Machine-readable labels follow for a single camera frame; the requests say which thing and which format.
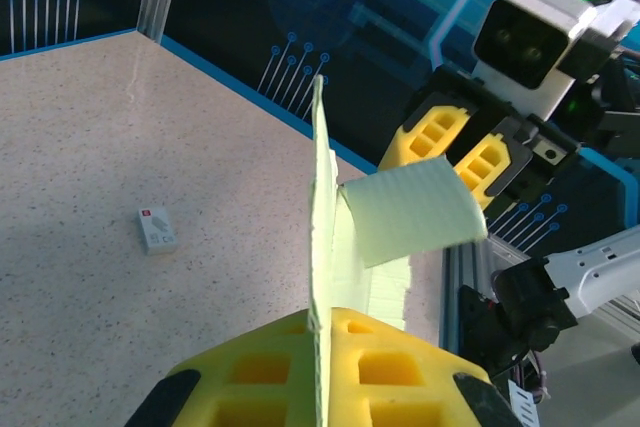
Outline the light green paper box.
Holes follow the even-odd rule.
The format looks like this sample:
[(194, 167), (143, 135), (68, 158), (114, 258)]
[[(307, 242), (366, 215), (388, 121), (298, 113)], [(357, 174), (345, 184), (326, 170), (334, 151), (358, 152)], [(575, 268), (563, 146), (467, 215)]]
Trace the light green paper box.
[(405, 329), (410, 258), (485, 238), (478, 203), (437, 157), (345, 183), (312, 83), (315, 173), (310, 193), (308, 325), (314, 337), (316, 427), (328, 427), (332, 310), (347, 308)]

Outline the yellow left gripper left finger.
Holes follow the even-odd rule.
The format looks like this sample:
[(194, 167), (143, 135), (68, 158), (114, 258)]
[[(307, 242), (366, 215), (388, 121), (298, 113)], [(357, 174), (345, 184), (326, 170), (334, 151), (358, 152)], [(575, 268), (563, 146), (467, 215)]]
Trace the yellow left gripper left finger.
[(124, 427), (316, 427), (314, 337), (300, 310), (176, 365)]

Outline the small white printed carton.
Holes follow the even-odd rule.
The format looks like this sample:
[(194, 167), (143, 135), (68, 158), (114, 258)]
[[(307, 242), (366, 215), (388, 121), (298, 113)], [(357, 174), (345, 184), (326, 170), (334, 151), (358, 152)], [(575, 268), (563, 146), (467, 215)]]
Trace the small white printed carton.
[(137, 220), (144, 250), (148, 256), (176, 251), (177, 237), (165, 207), (143, 207), (138, 210)]

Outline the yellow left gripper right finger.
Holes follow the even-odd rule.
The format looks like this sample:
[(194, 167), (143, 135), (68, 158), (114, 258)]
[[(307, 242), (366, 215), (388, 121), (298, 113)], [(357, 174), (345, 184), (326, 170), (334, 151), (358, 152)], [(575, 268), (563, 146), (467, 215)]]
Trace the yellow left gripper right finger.
[(387, 323), (332, 310), (328, 427), (523, 427), (483, 368)]

